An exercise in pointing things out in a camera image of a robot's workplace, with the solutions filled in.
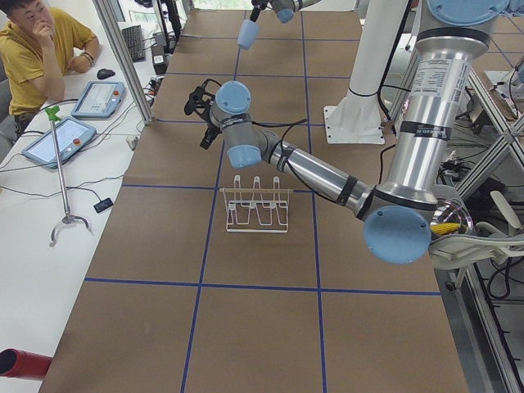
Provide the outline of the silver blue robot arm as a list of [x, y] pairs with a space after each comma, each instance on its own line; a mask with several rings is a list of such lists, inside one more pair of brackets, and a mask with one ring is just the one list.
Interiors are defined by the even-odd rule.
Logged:
[[[397, 33], [412, 1], [370, 1], [346, 97], [325, 118], [342, 143], [379, 143], [382, 138], [377, 98]], [[353, 210], [364, 222], [364, 240], [379, 259], [406, 264], [426, 254], [437, 208], [433, 193], [459, 102], [472, 63], [487, 52], [495, 19], [518, 10], [522, 1], [414, 1], [421, 16], [414, 54], [418, 64], [407, 88], [407, 109], [396, 131], [395, 154], [386, 180], [370, 186], [302, 151], [277, 134], [255, 129], [248, 113], [251, 93], [228, 81], [216, 94], [206, 79], [190, 93], [186, 115], [197, 113], [207, 124], [201, 147], [220, 133], [235, 169], [265, 161], [293, 174], [318, 196]]]
[[253, 9], [249, 20], [256, 22], [260, 13], [269, 8], [273, 10], [281, 23], [285, 24], [292, 20], [293, 16], [300, 10], [310, 7], [319, 0], [252, 0]]

